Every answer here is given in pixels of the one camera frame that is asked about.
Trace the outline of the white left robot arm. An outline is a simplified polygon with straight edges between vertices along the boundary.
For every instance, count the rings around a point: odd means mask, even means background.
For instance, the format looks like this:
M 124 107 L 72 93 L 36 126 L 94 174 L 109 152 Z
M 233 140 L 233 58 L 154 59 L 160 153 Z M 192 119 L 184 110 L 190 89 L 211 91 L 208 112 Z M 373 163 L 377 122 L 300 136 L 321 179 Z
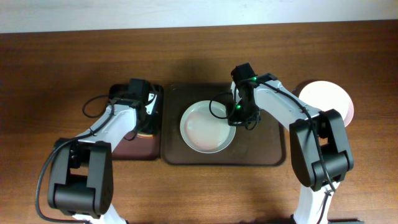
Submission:
M 113 151 L 128 133 L 155 132 L 163 94 L 161 85 L 138 78 L 113 85 L 90 128 L 54 143 L 35 191 L 38 216 L 51 223 L 126 223 L 111 203 Z

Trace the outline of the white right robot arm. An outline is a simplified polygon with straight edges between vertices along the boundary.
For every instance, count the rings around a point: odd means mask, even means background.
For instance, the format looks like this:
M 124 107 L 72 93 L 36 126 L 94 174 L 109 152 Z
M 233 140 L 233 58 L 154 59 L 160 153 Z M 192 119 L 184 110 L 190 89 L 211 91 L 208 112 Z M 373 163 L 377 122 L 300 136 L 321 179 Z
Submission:
M 289 131 L 292 168 L 301 183 L 293 223 L 328 223 L 333 195 L 354 167 L 343 118 L 337 110 L 307 105 L 270 73 L 256 75 L 249 63 L 231 71 L 230 126 L 257 124 L 264 110 Z

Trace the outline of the orange green scrub sponge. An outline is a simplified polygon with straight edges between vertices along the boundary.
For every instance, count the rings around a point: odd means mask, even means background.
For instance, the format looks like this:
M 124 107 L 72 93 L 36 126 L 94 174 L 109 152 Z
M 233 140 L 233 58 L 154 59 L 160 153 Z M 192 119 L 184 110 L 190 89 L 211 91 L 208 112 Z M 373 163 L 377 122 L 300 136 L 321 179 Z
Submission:
M 144 133 L 139 133 L 137 134 L 138 138 L 142 138 L 142 139 L 153 139 L 154 135 L 153 134 L 144 134 Z

